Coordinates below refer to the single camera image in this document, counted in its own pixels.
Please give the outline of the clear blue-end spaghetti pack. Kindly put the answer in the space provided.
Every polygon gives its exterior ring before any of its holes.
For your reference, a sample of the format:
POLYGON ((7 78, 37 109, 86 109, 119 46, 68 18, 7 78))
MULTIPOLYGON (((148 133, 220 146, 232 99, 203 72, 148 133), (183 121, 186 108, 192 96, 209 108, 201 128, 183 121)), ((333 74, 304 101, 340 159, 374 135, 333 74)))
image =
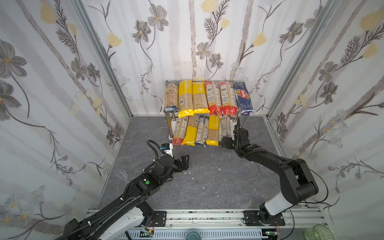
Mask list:
POLYGON ((203 146, 203 147, 207 145, 206 140, 208 137, 208 127, 209 127, 209 117, 200 115, 199 122, 198 122, 197 135, 195 139, 195 145, 203 146))

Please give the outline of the yellow bottom spaghetti pack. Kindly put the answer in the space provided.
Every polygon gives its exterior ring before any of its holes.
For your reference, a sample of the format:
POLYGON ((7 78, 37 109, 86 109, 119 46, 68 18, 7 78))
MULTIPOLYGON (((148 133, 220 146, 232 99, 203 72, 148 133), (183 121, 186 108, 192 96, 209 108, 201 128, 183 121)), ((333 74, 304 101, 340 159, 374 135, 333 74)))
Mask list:
POLYGON ((221 119, 216 115, 209 116, 208 136, 206 139, 207 145, 219 146, 220 121, 221 119))

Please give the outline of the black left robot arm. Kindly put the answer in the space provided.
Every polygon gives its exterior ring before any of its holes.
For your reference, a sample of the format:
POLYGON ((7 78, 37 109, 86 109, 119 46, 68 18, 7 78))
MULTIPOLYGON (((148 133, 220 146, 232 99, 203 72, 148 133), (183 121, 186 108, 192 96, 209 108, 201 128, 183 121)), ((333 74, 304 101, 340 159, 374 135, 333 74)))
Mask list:
POLYGON ((165 154, 148 165, 138 177, 130 181, 123 193, 95 214, 65 225, 58 240, 109 240, 129 227, 148 225, 153 220, 153 209, 146 200, 173 179, 174 173, 189 169, 190 156, 179 159, 165 154))

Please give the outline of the yellow-banded whole wheat pack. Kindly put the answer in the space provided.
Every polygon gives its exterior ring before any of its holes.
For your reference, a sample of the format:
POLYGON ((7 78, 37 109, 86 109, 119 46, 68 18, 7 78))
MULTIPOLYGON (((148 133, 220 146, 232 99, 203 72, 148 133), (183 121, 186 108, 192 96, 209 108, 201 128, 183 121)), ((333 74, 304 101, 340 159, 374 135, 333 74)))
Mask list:
POLYGON ((194 115, 192 86, 193 80, 185 80, 179 83, 179 119, 194 115))

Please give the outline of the red banded spaghetti pack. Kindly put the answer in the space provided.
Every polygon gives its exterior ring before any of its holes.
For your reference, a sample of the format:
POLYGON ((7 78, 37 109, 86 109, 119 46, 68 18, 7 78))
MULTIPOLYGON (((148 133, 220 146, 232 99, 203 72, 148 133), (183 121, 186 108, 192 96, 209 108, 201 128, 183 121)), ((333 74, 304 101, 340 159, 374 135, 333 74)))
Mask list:
POLYGON ((176 126, 173 132, 173 146, 182 146, 186 135, 188 120, 188 116, 177 119, 176 126))

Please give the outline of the yellow whole wheat spaghetti pack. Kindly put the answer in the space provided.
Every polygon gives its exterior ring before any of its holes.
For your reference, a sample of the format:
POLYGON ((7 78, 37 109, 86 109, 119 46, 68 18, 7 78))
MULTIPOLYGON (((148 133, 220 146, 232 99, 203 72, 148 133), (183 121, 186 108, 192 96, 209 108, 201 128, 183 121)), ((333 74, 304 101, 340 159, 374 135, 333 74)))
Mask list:
POLYGON ((184 145, 188 145, 188 146, 194 146, 195 145, 198 126, 199 126, 199 116, 198 115, 189 116, 186 134, 185 134, 184 140, 182 142, 183 146, 184 145))

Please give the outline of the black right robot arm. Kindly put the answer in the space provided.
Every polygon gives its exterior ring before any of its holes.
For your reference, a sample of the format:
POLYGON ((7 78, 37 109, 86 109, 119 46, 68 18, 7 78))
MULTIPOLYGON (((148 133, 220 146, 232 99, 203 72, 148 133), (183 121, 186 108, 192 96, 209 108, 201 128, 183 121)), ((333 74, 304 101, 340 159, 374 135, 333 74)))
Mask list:
POLYGON ((244 212, 244 224, 251 226, 285 226, 284 213, 292 216, 292 225, 304 228, 312 224, 323 224, 325 219, 319 209, 300 209, 295 206, 308 204, 307 199, 319 192, 314 178, 316 172, 311 170, 302 159, 292 160, 285 157, 285 152, 272 132, 271 124, 263 120, 265 137, 270 139, 277 153, 267 151, 251 142, 249 131, 237 122, 221 139, 221 146, 234 150, 239 158, 260 164, 279 176, 280 190, 271 199, 262 203, 258 210, 244 212))

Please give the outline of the red spaghetti pack with label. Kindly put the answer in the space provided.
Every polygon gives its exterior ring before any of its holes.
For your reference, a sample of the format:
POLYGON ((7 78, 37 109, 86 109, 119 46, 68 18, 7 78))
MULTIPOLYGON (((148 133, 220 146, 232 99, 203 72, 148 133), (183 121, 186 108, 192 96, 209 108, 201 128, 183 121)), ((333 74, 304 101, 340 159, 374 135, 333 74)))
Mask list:
POLYGON ((220 84, 219 82, 206 81, 206 96, 210 110, 210 116, 216 115, 219 118, 223 117, 220 84))

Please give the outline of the clear spaghetti pack barcode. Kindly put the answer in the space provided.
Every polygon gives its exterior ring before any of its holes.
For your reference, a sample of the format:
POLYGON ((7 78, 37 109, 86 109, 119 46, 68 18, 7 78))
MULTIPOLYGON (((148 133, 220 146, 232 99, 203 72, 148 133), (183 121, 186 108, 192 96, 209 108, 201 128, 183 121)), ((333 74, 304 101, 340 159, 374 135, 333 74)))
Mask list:
POLYGON ((233 138, 233 130, 231 127, 231 118, 229 116, 223 116, 221 118, 221 136, 222 138, 233 138))

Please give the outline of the dark blue clear spaghetti pack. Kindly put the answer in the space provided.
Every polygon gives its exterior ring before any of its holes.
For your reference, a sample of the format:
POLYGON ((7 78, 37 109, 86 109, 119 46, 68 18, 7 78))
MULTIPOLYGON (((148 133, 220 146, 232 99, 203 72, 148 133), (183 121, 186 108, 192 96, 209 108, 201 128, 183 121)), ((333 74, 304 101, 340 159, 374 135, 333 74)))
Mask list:
POLYGON ((166 81, 164 113, 176 113, 179 111, 179 83, 166 81))

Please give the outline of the blue Barilla spaghetti pack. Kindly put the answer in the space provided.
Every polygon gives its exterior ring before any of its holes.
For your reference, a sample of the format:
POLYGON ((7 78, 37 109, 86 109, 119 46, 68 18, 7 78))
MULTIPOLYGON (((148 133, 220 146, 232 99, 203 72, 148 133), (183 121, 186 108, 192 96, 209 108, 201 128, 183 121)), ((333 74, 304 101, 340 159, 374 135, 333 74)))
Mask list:
POLYGON ((234 82, 234 87, 240 115, 252 116, 254 113, 254 108, 245 82, 234 82))

